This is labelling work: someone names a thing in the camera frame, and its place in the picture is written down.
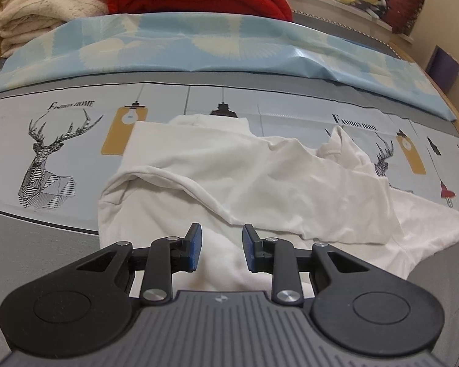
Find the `light blue patterned pillowcase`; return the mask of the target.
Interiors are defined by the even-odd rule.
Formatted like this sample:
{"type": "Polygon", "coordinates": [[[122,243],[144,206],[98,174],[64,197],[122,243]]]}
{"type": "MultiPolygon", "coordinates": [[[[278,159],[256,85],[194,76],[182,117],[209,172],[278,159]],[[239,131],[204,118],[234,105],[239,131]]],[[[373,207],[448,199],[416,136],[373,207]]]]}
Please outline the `light blue patterned pillowcase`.
{"type": "Polygon", "coordinates": [[[453,111],[414,63],[296,23],[225,13],[72,20],[6,59],[0,93],[127,72],[242,72],[329,80],[454,120],[453,111]]]}

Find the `deer print bed sheet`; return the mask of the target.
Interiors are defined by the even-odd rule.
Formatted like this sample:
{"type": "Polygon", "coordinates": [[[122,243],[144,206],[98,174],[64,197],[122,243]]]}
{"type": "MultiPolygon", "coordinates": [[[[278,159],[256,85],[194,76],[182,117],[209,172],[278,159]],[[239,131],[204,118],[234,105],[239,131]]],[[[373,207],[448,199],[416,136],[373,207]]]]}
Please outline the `deer print bed sheet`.
{"type": "Polygon", "coordinates": [[[138,121],[233,114],[258,136],[325,143],[343,127],[398,189],[459,211],[459,135],[442,118],[337,87],[298,95],[233,86],[103,84],[0,97],[0,213],[86,233],[138,121]]]}

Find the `white small shirt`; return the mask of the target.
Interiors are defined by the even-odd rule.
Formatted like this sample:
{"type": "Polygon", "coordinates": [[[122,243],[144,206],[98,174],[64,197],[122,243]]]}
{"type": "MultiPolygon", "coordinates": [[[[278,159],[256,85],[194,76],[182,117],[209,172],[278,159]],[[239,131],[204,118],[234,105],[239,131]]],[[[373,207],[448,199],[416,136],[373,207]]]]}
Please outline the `white small shirt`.
{"type": "Polygon", "coordinates": [[[200,263],[176,278],[179,289],[268,289],[268,276],[246,267],[245,224],[298,248],[329,243],[401,278],[459,243],[457,210],[390,187],[342,128],[311,149],[201,114],[137,123],[98,215],[102,247],[147,247],[200,224],[200,263]]]}

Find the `purple box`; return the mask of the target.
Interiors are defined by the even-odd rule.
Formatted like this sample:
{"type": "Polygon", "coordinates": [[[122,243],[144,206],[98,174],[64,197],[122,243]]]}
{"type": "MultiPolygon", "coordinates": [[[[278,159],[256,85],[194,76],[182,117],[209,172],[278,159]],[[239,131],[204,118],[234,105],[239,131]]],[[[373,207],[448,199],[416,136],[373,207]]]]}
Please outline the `purple box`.
{"type": "Polygon", "coordinates": [[[458,78],[459,62],[440,46],[436,46],[425,72],[447,94],[458,78]]]}

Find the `dark red cushion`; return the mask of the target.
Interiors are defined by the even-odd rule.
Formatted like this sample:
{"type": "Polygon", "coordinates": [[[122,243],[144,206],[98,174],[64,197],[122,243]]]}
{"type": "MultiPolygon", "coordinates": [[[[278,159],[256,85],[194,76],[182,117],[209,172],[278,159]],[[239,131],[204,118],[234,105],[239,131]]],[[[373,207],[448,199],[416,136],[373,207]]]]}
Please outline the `dark red cushion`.
{"type": "Polygon", "coordinates": [[[382,21],[387,23],[393,33],[409,36],[417,21],[425,0],[387,0],[387,11],[382,21]]]}

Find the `wooden bed frame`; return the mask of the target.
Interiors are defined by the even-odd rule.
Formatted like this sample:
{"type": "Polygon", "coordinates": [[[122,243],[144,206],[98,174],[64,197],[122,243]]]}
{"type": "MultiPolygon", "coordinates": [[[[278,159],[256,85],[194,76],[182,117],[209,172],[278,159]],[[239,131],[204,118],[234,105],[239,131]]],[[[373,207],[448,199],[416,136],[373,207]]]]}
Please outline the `wooden bed frame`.
{"type": "MultiPolygon", "coordinates": [[[[394,42],[388,42],[388,44],[390,45],[391,49],[394,50],[395,53],[402,60],[418,65],[415,62],[415,60],[408,53],[402,50],[397,44],[395,44],[394,42]]],[[[436,82],[425,72],[425,70],[423,68],[421,68],[421,70],[423,71],[426,78],[430,81],[432,86],[437,90],[441,98],[444,100],[445,104],[447,104],[448,107],[452,110],[453,114],[455,115],[455,121],[453,122],[453,126],[459,133],[459,110],[456,109],[454,104],[450,101],[449,97],[444,93],[443,90],[441,90],[441,88],[438,87],[438,84],[436,84],[436,82]]]]}

